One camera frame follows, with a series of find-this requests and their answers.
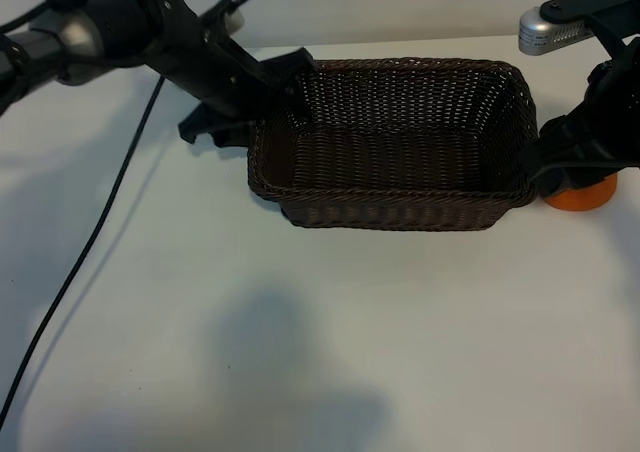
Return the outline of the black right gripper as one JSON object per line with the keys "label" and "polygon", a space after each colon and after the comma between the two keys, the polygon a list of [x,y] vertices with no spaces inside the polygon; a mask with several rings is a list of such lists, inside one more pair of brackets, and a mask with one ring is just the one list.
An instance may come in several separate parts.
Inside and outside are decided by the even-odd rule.
{"label": "black right gripper", "polygon": [[519,155],[542,195],[588,188],[639,165],[639,39],[592,75],[578,114],[546,122]]}

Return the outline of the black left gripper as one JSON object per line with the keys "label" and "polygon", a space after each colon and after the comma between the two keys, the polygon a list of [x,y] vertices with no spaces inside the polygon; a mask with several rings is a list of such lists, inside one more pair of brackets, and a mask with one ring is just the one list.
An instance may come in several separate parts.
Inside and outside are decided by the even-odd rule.
{"label": "black left gripper", "polygon": [[250,119],[278,108],[311,116],[301,79],[314,59],[305,48],[259,61],[232,39],[227,20],[248,0],[219,0],[201,15],[184,0],[142,1],[152,30],[142,60],[201,102],[178,124],[182,140],[207,134],[218,148],[248,148]]}

